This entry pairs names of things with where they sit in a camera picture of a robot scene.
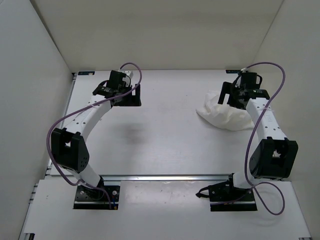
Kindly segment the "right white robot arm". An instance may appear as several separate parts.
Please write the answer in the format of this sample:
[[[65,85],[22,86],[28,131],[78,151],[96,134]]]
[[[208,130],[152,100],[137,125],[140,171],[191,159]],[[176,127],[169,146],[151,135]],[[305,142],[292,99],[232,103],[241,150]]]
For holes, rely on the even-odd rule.
[[[224,187],[224,195],[236,200],[242,189],[257,185],[264,179],[281,180],[290,176],[298,152],[298,144],[281,130],[270,106],[270,96],[261,89],[263,78],[256,72],[242,71],[234,82],[224,82],[218,103],[248,112],[259,144],[253,154],[246,153],[244,172],[232,175],[232,183]]]

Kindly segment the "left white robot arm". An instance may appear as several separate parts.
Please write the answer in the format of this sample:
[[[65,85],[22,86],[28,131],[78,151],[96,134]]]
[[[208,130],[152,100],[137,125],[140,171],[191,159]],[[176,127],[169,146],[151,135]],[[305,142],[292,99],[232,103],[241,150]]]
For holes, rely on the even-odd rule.
[[[140,107],[141,87],[132,85],[133,72],[113,70],[109,78],[92,92],[83,110],[71,116],[63,128],[54,128],[50,133],[51,160],[59,169],[71,173],[93,199],[104,195],[101,176],[90,166],[90,154],[86,141],[98,121],[113,107]]]

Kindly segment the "white skirt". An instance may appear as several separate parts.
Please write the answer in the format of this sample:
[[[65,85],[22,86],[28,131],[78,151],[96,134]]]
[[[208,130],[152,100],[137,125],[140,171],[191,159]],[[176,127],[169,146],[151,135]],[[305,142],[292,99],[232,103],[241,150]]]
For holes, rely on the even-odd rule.
[[[220,93],[209,90],[201,107],[196,113],[216,128],[229,131],[242,131],[254,128],[254,123],[246,110],[231,107],[225,103],[218,104]]]

